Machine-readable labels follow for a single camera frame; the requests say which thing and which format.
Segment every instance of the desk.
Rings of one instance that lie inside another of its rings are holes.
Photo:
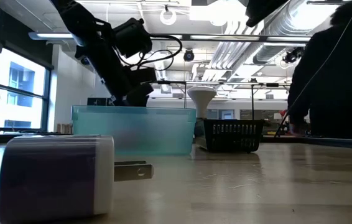
[[[153,164],[154,178],[116,182],[110,217],[67,223],[352,223],[352,149],[261,144],[249,155],[117,160],[132,159]]]

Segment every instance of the window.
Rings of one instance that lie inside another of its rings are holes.
[[[41,119],[41,98],[0,90],[0,128],[39,129]]]
[[[0,85],[44,94],[46,69],[9,50],[0,54]]]

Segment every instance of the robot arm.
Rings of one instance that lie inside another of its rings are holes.
[[[75,57],[87,58],[101,81],[112,95],[115,106],[146,106],[148,94],[153,91],[141,81],[154,81],[155,71],[148,68],[130,71],[124,67],[115,52],[130,57],[152,49],[150,34],[143,27],[143,20],[130,19],[112,28],[105,21],[95,18],[74,0],[50,0],[77,43]],[[141,73],[146,79],[138,77]]]

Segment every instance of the translucent plastic bin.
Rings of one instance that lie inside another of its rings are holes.
[[[111,135],[116,154],[189,154],[195,109],[73,106],[74,134]]]

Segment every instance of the black wire basket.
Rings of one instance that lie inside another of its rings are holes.
[[[195,124],[195,144],[209,152],[254,152],[263,124],[263,120],[201,119]]]

